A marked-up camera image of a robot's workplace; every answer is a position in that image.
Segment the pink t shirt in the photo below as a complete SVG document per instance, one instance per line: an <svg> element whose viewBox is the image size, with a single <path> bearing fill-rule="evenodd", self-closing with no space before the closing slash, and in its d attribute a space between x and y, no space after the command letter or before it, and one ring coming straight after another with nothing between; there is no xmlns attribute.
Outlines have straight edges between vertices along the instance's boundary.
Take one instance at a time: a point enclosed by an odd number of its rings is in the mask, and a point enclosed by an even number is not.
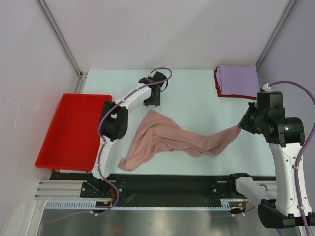
<svg viewBox="0 0 315 236"><path fill-rule="evenodd" d="M183 151L189 156L199 158L203 155L217 156L240 134L238 126L225 129L210 136L182 130L171 118L149 110L135 133L126 158L118 167L132 171L150 161L161 152Z"/></svg>

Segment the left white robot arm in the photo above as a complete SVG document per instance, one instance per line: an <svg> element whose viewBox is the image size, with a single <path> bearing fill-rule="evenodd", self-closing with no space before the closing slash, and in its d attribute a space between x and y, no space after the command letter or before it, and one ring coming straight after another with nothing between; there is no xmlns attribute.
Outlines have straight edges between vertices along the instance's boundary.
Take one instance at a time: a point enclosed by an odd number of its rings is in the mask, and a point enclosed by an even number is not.
<svg viewBox="0 0 315 236"><path fill-rule="evenodd" d="M97 134L100 137L99 150L88 180L88 185L96 196L103 197L108 190L119 193L117 187L107 180L113 160L112 150L126 134L128 115L135 106L139 103L145 106L160 105L161 87L164 83L168 83L165 76L160 79L144 77L131 92L122 98L104 103L97 128Z"/></svg>

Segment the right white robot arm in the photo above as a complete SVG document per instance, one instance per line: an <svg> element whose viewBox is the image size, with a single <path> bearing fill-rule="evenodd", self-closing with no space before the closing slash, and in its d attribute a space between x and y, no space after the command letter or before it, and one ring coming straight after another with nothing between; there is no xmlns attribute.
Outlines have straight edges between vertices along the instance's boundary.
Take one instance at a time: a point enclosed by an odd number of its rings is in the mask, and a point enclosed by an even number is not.
<svg viewBox="0 0 315 236"><path fill-rule="evenodd" d="M304 126L298 117L285 117L284 107L259 109L248 103L238 126L252 134L262 134L272 153L276 193L268 193L247 173L229 175L227 192L232 197L243 195L258 209L266 228L284 229L315 224L315 213L308 202L300 151L306 145Z"/></svg>

